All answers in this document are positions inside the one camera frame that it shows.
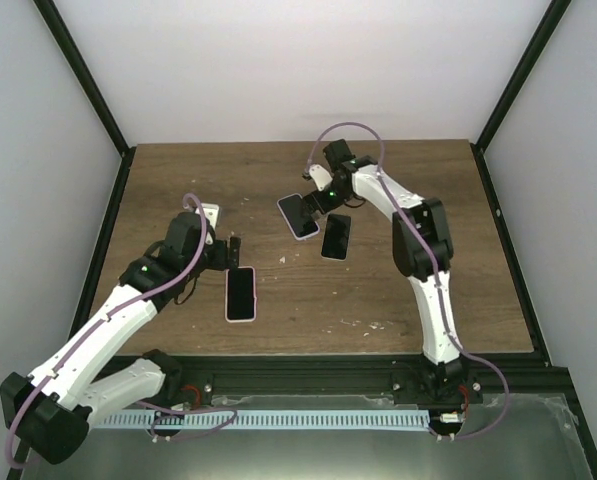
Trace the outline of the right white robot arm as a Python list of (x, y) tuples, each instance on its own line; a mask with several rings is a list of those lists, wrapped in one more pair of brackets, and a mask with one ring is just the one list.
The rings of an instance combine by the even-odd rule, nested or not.
[(343, 139), (329, 143), (323, 153), (326, 168), (309, 157), (303, 171), (316, 186), (303, 210), (324, 215), (357, 196), (390, 220), (392, 258), (412, 286), (422, 326), (418, 378), (429, 400), (446, 402), (466, 373), (449, 292), (454, 246), (444, 205), (391, 178), (381, 159), (355, 156)]

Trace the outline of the black smartphone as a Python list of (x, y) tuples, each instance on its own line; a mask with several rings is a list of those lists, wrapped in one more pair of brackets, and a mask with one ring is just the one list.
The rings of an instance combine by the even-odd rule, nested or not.
[(321, 256), (344, 261), (347, 258), (352, 219), (347, 215), (330, 214), (327, 217)]

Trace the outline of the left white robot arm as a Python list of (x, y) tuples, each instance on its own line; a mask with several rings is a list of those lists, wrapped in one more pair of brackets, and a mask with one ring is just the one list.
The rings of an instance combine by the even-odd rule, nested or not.
[(224, 271), (228, 243), (216, 237), (220, 208), (186, 207), (120, 275), (107, 299), (52, 357), (28, 375), (10, 374), (0, 385), (10, 467), (20, 440), (42, 459), (59, 464), (82, 445), (93, 427), (133, 404), (163, 415), (182, 414), (182, 367), (153, 349), (105, 378), (98, 375), (118, 350), (170, 304), (181, 306), (195, 293), (200, 275)]

